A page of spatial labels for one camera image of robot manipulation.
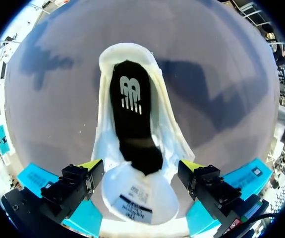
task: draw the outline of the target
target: white shoe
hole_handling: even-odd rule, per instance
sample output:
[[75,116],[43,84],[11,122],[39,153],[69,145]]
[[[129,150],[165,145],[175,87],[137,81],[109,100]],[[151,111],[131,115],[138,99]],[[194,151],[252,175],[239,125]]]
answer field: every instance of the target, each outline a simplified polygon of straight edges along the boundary
[[[170,186],[178,162],[193,161],[195,156],[175,121],[162,71],[150,51],[133,43],[108,47],[99,66],[92,160],[104,160],[103,200],[123,219],[152,225],[167,222],[178,212]],[[135,212],[134,206],[145,214]]]

